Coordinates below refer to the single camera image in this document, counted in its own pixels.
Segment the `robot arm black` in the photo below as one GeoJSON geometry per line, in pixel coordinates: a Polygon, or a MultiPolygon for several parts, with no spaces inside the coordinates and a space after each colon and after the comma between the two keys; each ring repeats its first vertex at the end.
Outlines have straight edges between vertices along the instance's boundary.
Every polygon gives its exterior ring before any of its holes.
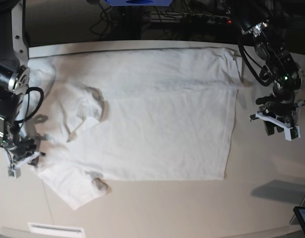
{"type": "Polygon", "coordinates": [[[14,170],[20,163],[37,165],[41,152],[33,138],[20,135],[25,122],[39,110],[44,92],[39,87],[29,87],[29,46],[25,34],[24,0],[0,0],[0,148],[4,149],[9,168],[14,170]],[[25,111],[23,119],[17,119],[24,99],[30,92],[40,94],[35,110],[25,111]]]}
{"type": "Polygon", "coordinates": [[[240,31],[238,48],[246,66],[264,86],[272,86],[269,96],[256,99],[259,110],[251,120],[264,122],[267,135],[282,132],[285,139],[300,138],[298,118],[305,100],[296,100],[303,82],[303,71],[287,50],[280,30],[273,23],[271,11],[259,0],[223,0],[231,22],[240,31]],[[251,34],[254,50],[265,65],[256,73],[244,48],[244,36],[251,34]]]}

